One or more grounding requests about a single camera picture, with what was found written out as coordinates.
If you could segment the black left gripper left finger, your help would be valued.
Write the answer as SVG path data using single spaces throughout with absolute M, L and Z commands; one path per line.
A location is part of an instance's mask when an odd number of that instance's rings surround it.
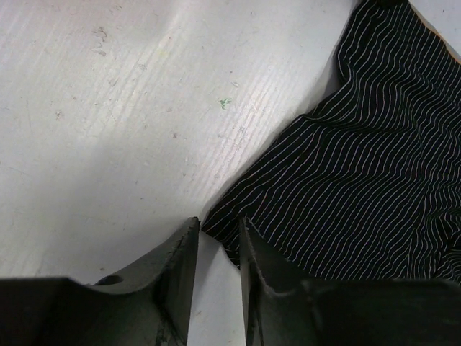
M 186 345 L 200 221 L 95 284 L 1 280 L 2 345 Z

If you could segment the black underwear orange trim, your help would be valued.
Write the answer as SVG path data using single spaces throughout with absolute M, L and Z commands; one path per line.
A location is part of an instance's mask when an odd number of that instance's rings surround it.
M 323 280 L 460 281 L 460 64 L 407 1 L 362 1 L 339 89 L 295 118 L 208 213 Z

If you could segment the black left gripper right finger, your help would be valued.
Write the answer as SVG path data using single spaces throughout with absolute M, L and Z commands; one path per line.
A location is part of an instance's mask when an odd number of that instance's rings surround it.
M 448 280 L 318 280 L 239 223 L 247 345 L 458 345 Z

